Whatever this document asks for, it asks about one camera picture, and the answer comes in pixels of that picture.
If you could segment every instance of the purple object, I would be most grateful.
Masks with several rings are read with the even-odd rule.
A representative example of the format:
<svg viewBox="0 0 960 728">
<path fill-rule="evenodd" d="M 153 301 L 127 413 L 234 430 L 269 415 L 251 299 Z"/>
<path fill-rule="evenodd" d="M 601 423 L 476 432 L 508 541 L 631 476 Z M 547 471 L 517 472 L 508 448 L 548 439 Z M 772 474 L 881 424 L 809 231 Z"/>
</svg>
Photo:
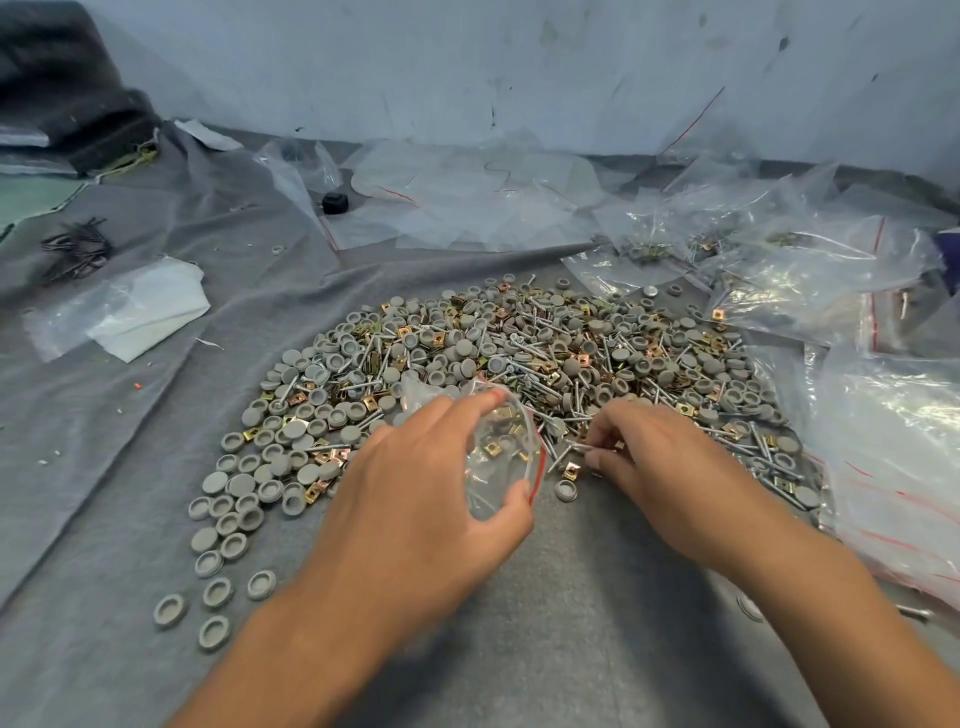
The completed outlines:
<svg viewBox="0 0 960 728">
<path fill-rule="evenodd" d="M 933 239 L 944 257 L 944 264 L 947 266 L 944 282 L 952 295 L 960 285 L 960 228 L 938 232 Z"/>
</svg>

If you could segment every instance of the bag of screws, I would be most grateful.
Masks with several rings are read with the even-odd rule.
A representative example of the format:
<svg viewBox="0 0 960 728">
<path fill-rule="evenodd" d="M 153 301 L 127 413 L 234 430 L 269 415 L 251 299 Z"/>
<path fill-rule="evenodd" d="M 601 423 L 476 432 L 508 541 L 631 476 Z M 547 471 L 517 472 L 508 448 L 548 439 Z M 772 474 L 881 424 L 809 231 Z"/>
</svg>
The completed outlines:
<svg viewBox="0 0 960 728">
<path fill-rule="evenodd" d="M 440 394 L 452 394 L 441 387 L 424 384 L 410 376 L 402 380 L 403 411 L 416 412 Z M 546 464 L 546 453 L 529 411 L 506 387 L 490 384 L 480 378 L 467 382 L 463 396 L 481 394 L 491 389 L 508 393 L 507 399 L 473 431 L 473 449 L 467 454 L 464 486 L 471 515 L 478 521 L 492 517 L 503 503 L 503 497 L 518 480 L 531 484 L 530 499 L 540 489 Z"/>
</svg>

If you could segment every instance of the gray fabric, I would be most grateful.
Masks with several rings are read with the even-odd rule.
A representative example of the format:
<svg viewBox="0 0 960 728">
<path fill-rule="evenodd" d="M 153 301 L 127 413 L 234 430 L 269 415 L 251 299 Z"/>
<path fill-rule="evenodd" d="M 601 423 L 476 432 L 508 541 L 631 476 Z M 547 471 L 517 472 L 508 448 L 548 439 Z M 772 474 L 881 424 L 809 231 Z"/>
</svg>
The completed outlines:
<svg viewBox="0 0 960 728">
<path fill-rule="evenodd" d="M 211 155 L 186 134 L 172 128 L 168 134 L 157 164 L 89 187 L 63 212 L 27 221 L 0 243 L 0 397 L 6 404 L 0 416 L 0 604 L 84 505 L 199 346 L 195 337 L 205 338 L 235 295 L 277 264 L 273 246 L 292 255 L 301 250 L 302 273 L 313 280 L 338 267 L 322 237 L 249 153 Z M 62 222 L 93 216 L 107 218 L 101 230 L 115 244 L 115 258 L 86 281 L 38 288 L 53 255 L 37 241 Z M 21 326 L 23 308 L 70 298 L 161 255 L 200 265 L 211 313 L 131 365 L 92 343 L 40 365 Z M 39 465 L 41 459 L 50 464 Z"/>
<path fill-rule="evenodd" d="M 268 178 L 246 158 L 231 170 L 234 158 L 197 154 L 182 139 L 177 148 L 180 164 L 165 149 L 158 167 L 89 190 L 67 210 L 67 219 L 111 218 L 117 227 L 105 231 L 129 242 L 117 269 L 163 251 L 207 271 L 210 313 L 133 364 L 87 347 L 39 368 L 15 313 L 33 300 L 17 295 L 34 295 L 25 281 L 40 267 L 30 241 L 52 221 L 0 247 L 8 590 L 63 531 L 0 617 L 0 725 L 158 725 L 223 654 L 196 646 L 207 613 L 189 548 L 199 524 L 186 505 L 282 351 L 394 294 L 436 296 L 507 272 L 545 282 L 567 275 L 558 251 L 439 255 L 387 244 L 342 254 L 346 270 L 324 278 L 335 266 L 324 243 L 305 236 L 301 220 L 287 216 L 299 213 L 264 191 Z M 227 212 L 249 199 L 227 190 L 247 189 L 250 176 L 264 197 Z M 138 204 L 144 192 L 165 206 Z M 103 197 L 95 205 L 90 194 Z M 198 219 L 205 222 L 182 224 Z M 274 257 L 277 244 L 288 250 Z M 37 466 L 53 449 L 63 457 Z M 253 609 L 247 579 L 270 568 L 288 583 L 324 509 L 320 501 L 295 521 L 271 509 L 248 554 L 223 569 L 238 590 L 224 609 L 234 629 Z M 585 475 L 568 505 L 548 486 L 535 514 L 534 534 L 503 570 L 448 625 L 393 660 L 342 724 L 824 724 L 770 627 L 740 614 L 729 584 L 671 552 L 609 485 Z M 151 612 L 171 592 L 190 609 L 160 633 Z"/>
</svg>

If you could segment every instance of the pile of fasteners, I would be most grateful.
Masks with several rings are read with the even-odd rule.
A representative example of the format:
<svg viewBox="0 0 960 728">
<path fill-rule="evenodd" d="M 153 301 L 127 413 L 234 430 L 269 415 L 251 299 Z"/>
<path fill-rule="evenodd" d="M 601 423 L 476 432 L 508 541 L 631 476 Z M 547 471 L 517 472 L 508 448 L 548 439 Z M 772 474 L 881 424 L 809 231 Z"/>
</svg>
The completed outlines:
<svg viewBox="0 0 960 728">
<path fill-rule="evenodd" d="M 561 473 L 554 490 L 564 502 L 577 497 L 572 458 L 587 449 L 592 416 L 625 398 L 674 407 L 772 493 L 801 511 L 819 506 L 816 478 L 798 462 L 801 446 L 783 430 L 774 393 L 754 379 L 738 332 L 693 304 L 672 316 L 655 302 L 654 287 L 639 301 L 605 301 L 570 292 L 567 279 L 546 289 L 535 280 L 517 284 L 507 275 L 422 302 L 396 296 L 284 352 L 242 413 L 244 429 L 222 439 L 225 454 L 204 478 L 204 495 L 187 509 L 191 519 L 214 522 L 191 543 L 197 575 L 209 578 L 240 558 L 277 503 L 295 518 L 334 496 L 350 460 L 396 410 L 401 378 L 411 376 L 454 396 L 474 377 L 510 388 L 553 459 L 548 472 Z M 679 301 L 683 289 L 667 293 Z M 476 447 L 515 456 L 497 431 Z"/>
</svg>

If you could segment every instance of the left hand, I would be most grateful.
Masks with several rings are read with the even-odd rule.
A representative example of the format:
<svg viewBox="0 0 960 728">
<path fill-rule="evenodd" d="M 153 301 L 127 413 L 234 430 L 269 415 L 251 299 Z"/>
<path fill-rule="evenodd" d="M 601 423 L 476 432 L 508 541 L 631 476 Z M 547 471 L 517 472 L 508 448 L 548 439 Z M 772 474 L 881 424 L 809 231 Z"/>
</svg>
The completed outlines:
<svg viewBox="0 0 960 728">
<path fill-rule="evenodd" d="M 504 399 L 436 397 L 402 426 L 381 426 L 344 475 L 292 590 L 372 638 L 378 659 L 451 615 L 533 529 L 525 480 L 488 521 L 467 507 L 471 434 Z"/>
</svg>

